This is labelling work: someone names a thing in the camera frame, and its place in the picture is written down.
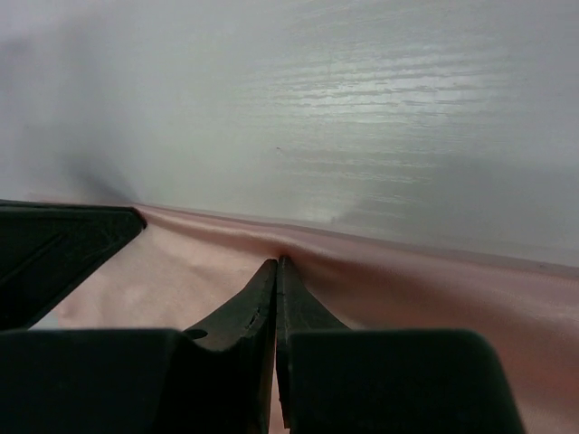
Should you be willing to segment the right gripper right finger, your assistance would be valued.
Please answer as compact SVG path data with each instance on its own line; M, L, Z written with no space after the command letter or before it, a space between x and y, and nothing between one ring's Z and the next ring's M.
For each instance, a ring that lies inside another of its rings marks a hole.
M521 433L491 345L460 329L353 330L279 260L276 370L292 433Z

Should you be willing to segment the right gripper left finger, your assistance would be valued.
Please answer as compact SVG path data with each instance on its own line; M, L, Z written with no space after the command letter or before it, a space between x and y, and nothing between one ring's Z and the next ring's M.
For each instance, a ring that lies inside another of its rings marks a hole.
M4 433L264 433L277 263L179 331L70 329L1 336Z

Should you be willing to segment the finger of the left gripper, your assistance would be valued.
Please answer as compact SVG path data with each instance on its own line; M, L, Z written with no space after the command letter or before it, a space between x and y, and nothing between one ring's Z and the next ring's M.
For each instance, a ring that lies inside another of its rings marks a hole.
M1 328L40 321L146 220L132 207L1 202Z

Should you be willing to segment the pink satin napkin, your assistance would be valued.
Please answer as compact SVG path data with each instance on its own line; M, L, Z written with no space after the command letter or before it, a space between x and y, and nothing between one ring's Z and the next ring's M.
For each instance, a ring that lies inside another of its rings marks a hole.
M42 321L193 325L288 255L350 326L455 327L497 349L530 433L578 430L578 269L141 206L147 228Z

